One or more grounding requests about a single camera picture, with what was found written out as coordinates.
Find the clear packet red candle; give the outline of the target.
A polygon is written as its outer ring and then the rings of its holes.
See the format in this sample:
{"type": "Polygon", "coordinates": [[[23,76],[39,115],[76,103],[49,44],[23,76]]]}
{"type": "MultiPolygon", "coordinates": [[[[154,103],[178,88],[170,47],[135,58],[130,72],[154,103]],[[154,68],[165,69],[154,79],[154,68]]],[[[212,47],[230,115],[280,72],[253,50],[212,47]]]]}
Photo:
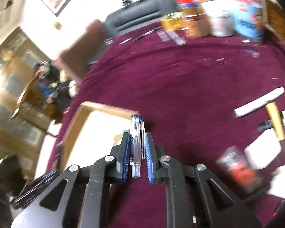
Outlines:
{"type": "Polygon", "coordinates": [[[216,163],[246,194],[261,187],[263,178],[251,168],[244,153],[236,146],[228,147],[216,163]]]}

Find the clear blue pen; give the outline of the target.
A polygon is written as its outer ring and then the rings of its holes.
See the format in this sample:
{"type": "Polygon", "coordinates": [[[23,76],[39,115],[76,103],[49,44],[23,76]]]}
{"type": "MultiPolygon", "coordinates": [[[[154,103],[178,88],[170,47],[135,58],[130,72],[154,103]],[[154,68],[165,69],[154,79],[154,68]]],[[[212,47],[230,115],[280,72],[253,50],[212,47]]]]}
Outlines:
{"type": "Polygon", "coordinates": [[[132,178],[140,177],[140,167],[145,159],[145,124],[139,115],[131,116],[130,166],[132,178]]]}

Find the white charger plug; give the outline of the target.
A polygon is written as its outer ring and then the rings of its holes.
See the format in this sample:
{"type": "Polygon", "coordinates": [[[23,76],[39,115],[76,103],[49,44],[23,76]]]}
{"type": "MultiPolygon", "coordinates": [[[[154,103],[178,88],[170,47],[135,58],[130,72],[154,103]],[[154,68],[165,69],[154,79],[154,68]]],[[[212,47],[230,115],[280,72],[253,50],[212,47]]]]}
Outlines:
{"type": "Polygon", "coordinates": [[[245,156],[254,170],[266,168],[281,152],[281,144],[274,128],[263,132],[244,149],[245,156]]]}

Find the yellow black mechanical pencil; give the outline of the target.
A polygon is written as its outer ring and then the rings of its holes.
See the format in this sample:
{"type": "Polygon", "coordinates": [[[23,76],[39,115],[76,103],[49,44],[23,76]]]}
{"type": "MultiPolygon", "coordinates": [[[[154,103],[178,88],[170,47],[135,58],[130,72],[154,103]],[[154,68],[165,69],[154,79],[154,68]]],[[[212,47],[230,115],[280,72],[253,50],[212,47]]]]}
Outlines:
{"type": "Polygon", "coordinates": [[[279,109],[275,102],[270,102],[265,105],[266,111],[269,115],[269,118],[272,121],[273,128],[276,131],[276,136],[279,141],[285,140],[284,128],[279,114],[279,109]]]}

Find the cardboard tray box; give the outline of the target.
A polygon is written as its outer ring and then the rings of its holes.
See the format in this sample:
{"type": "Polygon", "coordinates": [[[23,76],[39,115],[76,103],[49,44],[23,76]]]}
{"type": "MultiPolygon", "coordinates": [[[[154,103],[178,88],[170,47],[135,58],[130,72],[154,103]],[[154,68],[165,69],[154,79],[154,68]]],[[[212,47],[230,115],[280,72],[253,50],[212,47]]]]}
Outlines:
{"type": "Polygon", "coordinates": [[[131,116],[137,111],[86,101],[81,103],[61,141],[60,170],[81,168],[110,154],[129,132],[131,116]]]}

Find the maroon tablecloth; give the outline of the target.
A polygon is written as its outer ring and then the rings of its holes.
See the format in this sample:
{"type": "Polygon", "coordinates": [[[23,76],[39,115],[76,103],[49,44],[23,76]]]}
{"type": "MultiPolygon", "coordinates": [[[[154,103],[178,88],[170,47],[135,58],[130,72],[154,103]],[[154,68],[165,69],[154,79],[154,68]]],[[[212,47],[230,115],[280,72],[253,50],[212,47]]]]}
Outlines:
{"type": "MultiPolygon", "coordinates": [[[[177,45],[151,26],[118,36],[84,77],[58,134],[62,140],[85,101],[139,112],[165,153],[208,167],[238,197],[246,195],[216,164],[226,148],[243,150],[268,118],[264,108],[237,118],[234,110],[275,88],[285,89],[285,45],[275,36],[255,46],[238,36],[187,38],[177,45]],[[246,50],[260,53],[252,57],[246,50]]],[[[276,100],[285,110],[285,93],[276,100]]]]}

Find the seated person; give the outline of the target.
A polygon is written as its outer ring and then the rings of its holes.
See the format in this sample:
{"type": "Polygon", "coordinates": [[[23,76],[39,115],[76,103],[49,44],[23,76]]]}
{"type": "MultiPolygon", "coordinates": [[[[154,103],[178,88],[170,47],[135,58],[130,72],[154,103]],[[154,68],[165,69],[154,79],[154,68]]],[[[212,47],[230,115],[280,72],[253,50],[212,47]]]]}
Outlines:
{"type": "Polygon", "coordinates": [[[55,105],[60,112],[65,112],[71,102],[70,81],[60,81],[60,72],[51,61],[36,63],[33,71],[47,103],[55,105]]]}

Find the wooden chair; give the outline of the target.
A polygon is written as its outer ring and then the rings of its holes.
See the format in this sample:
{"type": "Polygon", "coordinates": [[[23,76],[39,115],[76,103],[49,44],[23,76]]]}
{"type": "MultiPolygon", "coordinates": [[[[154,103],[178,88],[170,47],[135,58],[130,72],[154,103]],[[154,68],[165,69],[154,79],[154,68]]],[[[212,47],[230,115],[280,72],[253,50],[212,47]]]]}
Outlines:
{"type": "Polygon", "coordinates": [[[60,123],[63,113],[56,105],[47,103],[47,99],[38,86],[38,80],[38,77],[33,77],[25,86],[10,120],[19,118],[45,130],[53,120],[60,123]]]}

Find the white marker pen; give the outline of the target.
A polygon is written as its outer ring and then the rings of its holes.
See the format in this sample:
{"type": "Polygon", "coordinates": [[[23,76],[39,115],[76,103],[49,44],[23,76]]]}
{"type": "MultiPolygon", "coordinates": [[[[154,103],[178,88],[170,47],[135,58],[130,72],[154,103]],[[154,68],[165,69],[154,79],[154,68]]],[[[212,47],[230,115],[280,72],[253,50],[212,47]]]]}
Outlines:
{"type": "Polygon", "coordinates": [[[243,117],[246,116],[259,108],[264,107],[268,103],[275,101],[278,97],[280,97],[282,94],[285,93],[285,89],[282,87],[276,88],[273,91],[270,91],[269,93],[245,104],[242,105],[241,107],[238,107],[234,110],[235,116],[238,117],[243,117]]]}

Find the small blue clear cap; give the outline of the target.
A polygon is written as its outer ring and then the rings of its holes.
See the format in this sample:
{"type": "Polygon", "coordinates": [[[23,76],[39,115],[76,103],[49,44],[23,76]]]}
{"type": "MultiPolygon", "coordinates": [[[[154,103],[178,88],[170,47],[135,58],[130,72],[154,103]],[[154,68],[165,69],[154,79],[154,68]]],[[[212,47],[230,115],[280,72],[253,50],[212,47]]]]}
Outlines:
{"type": "Polygon", "coordinates": [[[246,53],[248,53],[252,57],[259,57],[260,56],[259,52],[256,52],[256,51],[253,51],[253,50],[246,50],[246,53]]]}

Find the black pen far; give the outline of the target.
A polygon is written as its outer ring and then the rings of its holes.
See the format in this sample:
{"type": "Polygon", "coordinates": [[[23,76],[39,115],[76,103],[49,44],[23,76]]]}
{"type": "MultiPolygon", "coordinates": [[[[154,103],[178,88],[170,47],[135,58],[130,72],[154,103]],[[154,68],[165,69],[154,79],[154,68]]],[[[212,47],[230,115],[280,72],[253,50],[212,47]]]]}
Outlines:
{"type": "Polygon", "coordinates": [[[157,28],[154,28],[154,29],[152,29],[152,30],[149,30],[149,31],[143,33],[142,35],[139,35],[137,38],[132,39],[131,42],[135,42],[135,41],[137,41],[137,40],[140,40],[141,38],[143,38],[143,37],[145,37],[145,36],[148,36],[148,35],[150,35],[150,34],[156,32],[156,31],[160,30],[161,28],[162,28],[162,27],[157,27],[157,28]]]}

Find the yellow tape roll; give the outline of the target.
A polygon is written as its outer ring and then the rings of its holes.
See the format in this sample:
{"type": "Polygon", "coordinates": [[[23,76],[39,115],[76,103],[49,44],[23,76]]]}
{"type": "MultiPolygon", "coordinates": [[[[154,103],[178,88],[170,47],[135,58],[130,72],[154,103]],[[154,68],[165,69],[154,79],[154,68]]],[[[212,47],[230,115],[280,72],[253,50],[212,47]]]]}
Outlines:
{"type": "Polygon", "coordinates": [[[161,18],[161,26],[164,30],[177,31],[183,28],[183,13],[174,12],[161,18]]]}

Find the blue label plastic jar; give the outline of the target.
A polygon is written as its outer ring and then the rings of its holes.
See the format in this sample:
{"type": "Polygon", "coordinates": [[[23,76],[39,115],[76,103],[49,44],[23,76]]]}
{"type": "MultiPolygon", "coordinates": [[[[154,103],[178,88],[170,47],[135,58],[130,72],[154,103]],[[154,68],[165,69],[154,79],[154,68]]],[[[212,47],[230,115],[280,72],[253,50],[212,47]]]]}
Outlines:
{"type": "Polygon", "coordinates": [[[243,42],[261,45],[264,37],[262,0],[231,0],[235,31],[243,42]]]}

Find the white plastic tub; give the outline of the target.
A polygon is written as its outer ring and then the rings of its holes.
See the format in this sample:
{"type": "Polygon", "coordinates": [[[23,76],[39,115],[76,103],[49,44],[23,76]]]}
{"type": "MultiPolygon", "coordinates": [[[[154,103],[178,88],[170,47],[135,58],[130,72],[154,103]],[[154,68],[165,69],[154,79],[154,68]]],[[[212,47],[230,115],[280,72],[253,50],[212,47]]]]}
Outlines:
{"type": "Polygon", "coordinates": [[[201,5],[207,15],[212,36],[229,37],[234,34],[234,17],[229,0],[212,0],[201,5]]]}

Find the black leather sofa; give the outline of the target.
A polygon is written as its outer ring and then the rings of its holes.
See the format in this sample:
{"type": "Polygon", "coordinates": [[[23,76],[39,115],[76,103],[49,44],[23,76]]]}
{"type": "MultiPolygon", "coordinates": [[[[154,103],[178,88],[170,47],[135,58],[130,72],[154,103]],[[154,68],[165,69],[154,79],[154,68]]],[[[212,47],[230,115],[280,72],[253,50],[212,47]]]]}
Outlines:
{"type": "Polygon", "coordinates": [[[141,0],[109,14],[104,22],[107,38],[134,31],[177,11],[175,0],[141,0]]]}

